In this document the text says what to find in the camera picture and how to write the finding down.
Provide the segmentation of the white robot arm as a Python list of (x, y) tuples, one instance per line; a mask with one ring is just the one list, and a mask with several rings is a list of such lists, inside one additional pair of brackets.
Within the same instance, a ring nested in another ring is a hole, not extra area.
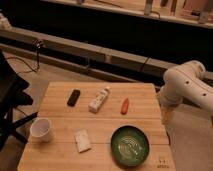
[(173, 118), (173, 110), (186, 98), (213, 116), (213, 87), (202, 81), (206, 69), (196, 60), (170, 67), (164, 72), (164, 85), (157, 94), (164, 125)]

